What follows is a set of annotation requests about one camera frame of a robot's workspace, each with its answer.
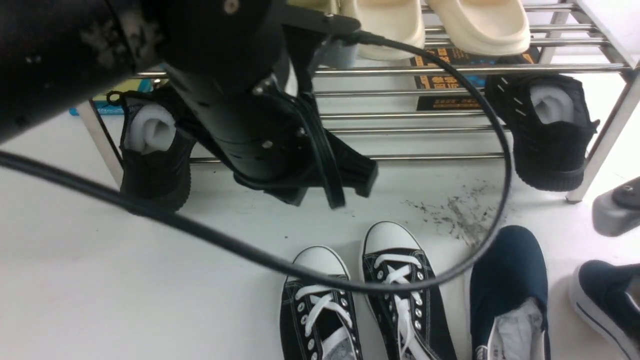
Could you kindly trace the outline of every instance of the shoe rack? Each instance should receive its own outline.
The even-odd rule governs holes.
[[[472,74],[518,74],[518,73],[562,73],[562,74],[586,74],[586,73],[618,73],[626,82],[618,102],[611,110],[611,113],[599,131],[598,138],[588,154],[588,163],[582,186],[566,196],[569,203],[580,202],[589,186],[597,175],[602,163],[606,159],[609,151],[618,139],[622,129],[631,117],[633,110],[640,102],[640,67],[631,55],[627,54],[620,43],[611,36],[605,24],[601,24],[595,14],[591,13],[583,0],[560,0],[557,4],[531,4],[525,5],[527,12],[552,12],[550,24],[533,25],[531,32],[545,34],[544,37],[532,39],[531,45],[541,49],[539,64],[534,65],[473,65],[463,66],[457,69],[464,75]],[[428,6],[422,7],[423,13],[432,13]],[[572,16],[577,24],[567,24],[569,16]],[[427,40],[425,47],[452,47],[451,41],[446,38],[430,38],[432,35],[444,35],[445,30],[441,26],[427,26],[425,28]],[[569,33],[568,37],[563,37],[564,33]],[[588,37],[576,37],[576,33],[587,33]],[[609,60],[609,63],[595,64],[550,64],[554,52],[558,47],[581,46],[597,47]],[[433,67],[360,67],[346,70],[319,69],[317,78],[363,78],[363,77],[389,77],[404,76],[412,77],[419,75],[445,74],[442,69]],[[161,71],[148,71],[139,73],[136,78],[163,79],[166,74]],[[416,96],[436,96],[464,94],[464,89],[447,90],[358,90],[358,91],[320,91],[317,93],[319,99],[322,98],[354,98],[354,97],[416,97]],[[78,112],[87,126],[91,136],[108,169],[114,179],[120,184],[122,179],[122,167],[120,166],[120,155],[114,141],[110,138],[100,115],[95,110],[91,100],[78,106]],[[452,119],[452,118],[478,118],[482,117],[480,110],[457,110],[457,111],[413,111],[413,112],[393,112],[393,113],[323,113],[323,120],[410,120],[410,119]],[[330,129],[338,136],[369,136],[369,135],[426,135],[426,134],[454,134],[454,133],[480,133],[492,131],[487,126],[457,126],[452,121],[451,126],[435,127],[404,127],[393,125],[387,127],[358,126],[350,128]],[[460,160],[486,160],[500,159],[501,153],[480,152],[473,154],[392,154],[373,155],[370,157],[376,161],[393,162],[409,161],[412,163],[424,163],[428,161],[460,161]],[[216,158],[192,158],[192,164],[214,165],[219,161]]]

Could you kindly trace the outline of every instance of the screw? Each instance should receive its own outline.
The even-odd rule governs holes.
[[[224,8],[227,15],[233,15],[240,9],[240,0],[226,0]]]

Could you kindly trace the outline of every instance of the white sandal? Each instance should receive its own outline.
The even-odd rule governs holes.
[[[427,0],[459,49],[472,54],[522,54],[531,42],[520,0]]]
[[[391,40],[424,48],[420,0],[342,0],[343,15],[358,19],[362,29]],[[375,45],[361,45],[360,56],[373,60],[400,60],[413,54]]]

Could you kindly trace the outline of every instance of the black canvas sneaker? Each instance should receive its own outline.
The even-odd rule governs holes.
[[[189,157],[196,142],[177,129],[175,122],[194,119],[194,115],[169,85],[151,93],[110,92],[108,101],[124,110],[120,192],[151,200],[170,211],[179,210],[191,191]]]
[[[309,247],[293,263],[349,279],[344,262],[328,247]],[[280,339],[285,360],[362,359],[353,296],[288,277],[280,303]]]
[[[407,284],[435,277],[413,235],[393,222],[378,222],[362,243],[365,282]],[[390,360],[455,360],[440,289],[406,295],[366,296]]]

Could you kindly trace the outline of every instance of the black cable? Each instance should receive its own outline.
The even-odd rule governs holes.
[[[293,265],[290,261],[274,257],[271,254],[258,249],[257,247],[239,241],[231,236],[199,224],[181,215],[164,210],[151,202],[133,199],[130,196],[120,194],[117,191],[110,189],[104,185],[84,179],[77,175],[71,174],[70,172],[66,172],[50,165],[46,165],[39,161],[0,151],[0,166],[17,170],[34,177],[38,177],[50,183],[58,184],[65,188],[80,192],[89,197],[93,197],[94,199],[119,206],[137,215],[148,217],[161,224],[193,235],[197,238],[200,238],[206,243],[221,247],[235,255],[240,256],[241,258],[247,259],[277,272],[304,279],[308,282],[329,286],[331,288],[343,289],[346,291],[355,291],[369,294],[406,293],[409,291],[423,290],[431,286],[438,286],[444,282],[450,281],[451,279],[461,275],[464,271],[468,270],[478,259],[480,259],[480,257],[484,255],[484,253],[489,249],[491,243],[493,242],[493,239],[495,238],[495,235],[498,231],[498,225],[500,224],[500,219],[502,218],[502,214],[504,212],[504,208],[508,199],[509,187],[511,185],[511,153],[509,152],[509,145],[507,143],[506,136],[500,126],[495,113],[493,112],[493,109],[484,99],[484,97],[480,95],[480,93],[471,85],[471,83],[467,81],[467,79],[464,78],[464,76],[462,76],[449,64],[446,64],[436,56],[433,56],[422,49],[418,49],[416,47],[401,44],[398,42],[393,42],[391,40],[386,40],[384,38],[377,37],[376,35],[368,33],[359,33],[359,35],[346,40],[353,42],[362,42],[365,44],[387,46],[402,51],[408,51],[409,53],[423,56],[439,65],[445,71],[450,73],[454,78],[456,78],[460,82],[460,84],[464,86],[474,98],[477,99],[480,107],[482,107],[487,117],[489,118],[489,121],[491,122],[498,136],[498,140],[500,142],[500,145],[502,146],[502,150],[504,151],[505,176],[504,187],[502,189],[502,199],[500,200],[496,216],[493,219],[493,223],[491,224],[486,237],[479,244],[475,253],[469,255],[469,257],[462,263],[456,265],[452,269],[447,270],[443,274],[438,275],[433,279],[413,282],[410,284],[363,284],[360,282],[337,280],[335,278],[328,277],[325,274],[309,270],[308,268]]]

